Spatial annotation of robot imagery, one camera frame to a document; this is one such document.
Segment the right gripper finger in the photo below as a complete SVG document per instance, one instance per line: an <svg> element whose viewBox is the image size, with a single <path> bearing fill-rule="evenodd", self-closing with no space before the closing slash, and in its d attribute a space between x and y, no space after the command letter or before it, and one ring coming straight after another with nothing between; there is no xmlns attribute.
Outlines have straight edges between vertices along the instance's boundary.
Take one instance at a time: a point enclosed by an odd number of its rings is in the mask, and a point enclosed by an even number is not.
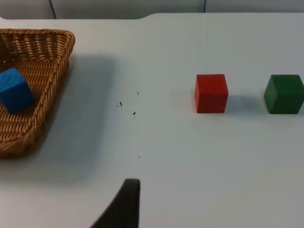
<svg viewBox="0 0 304 228"><path fill-rule="evenodd" d="M116 196L91 226L93 228L137 228L140 216L139 179L125 179Z"/></svg>

